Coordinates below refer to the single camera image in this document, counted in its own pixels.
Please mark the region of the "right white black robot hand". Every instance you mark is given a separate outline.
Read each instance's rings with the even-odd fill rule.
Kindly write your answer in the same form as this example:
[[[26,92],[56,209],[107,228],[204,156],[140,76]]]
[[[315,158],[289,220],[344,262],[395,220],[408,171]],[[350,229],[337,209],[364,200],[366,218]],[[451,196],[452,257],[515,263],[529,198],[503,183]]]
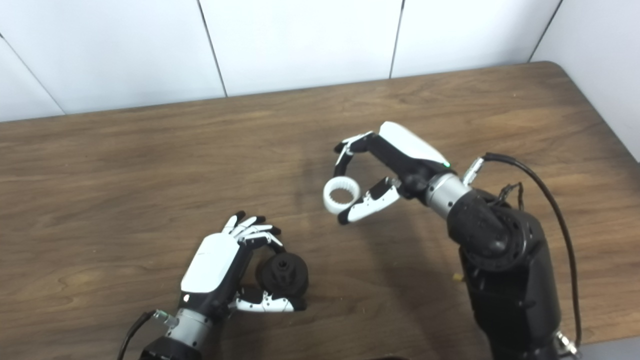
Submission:
[[[378,132],[343,139],[334,147],[338,159],[333,177],[345,177],[354,155],[370,153],[396,175],[386,177],[337,214],[339,224],[355,223],[389,207],[398,199],[417,199],[427,206],[431,183],[452,174],[450,162],[433,146],[406,127],[385,121]]]

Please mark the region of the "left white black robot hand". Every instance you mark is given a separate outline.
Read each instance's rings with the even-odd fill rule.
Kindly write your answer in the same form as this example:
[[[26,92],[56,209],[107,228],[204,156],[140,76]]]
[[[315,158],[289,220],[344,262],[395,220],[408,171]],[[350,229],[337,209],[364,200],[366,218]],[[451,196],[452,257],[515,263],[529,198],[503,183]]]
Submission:
[[[266,223],[265,216],[247,217],[240,210],[219,232],[206,235],[180,282],[179,310],[189,310],[208,319],[222,320],[232,312],[304,312],[302,295],[283,291],[242,287],[254,251],[270,248],[275,255],[287,253],[279,240],[281,229]]]

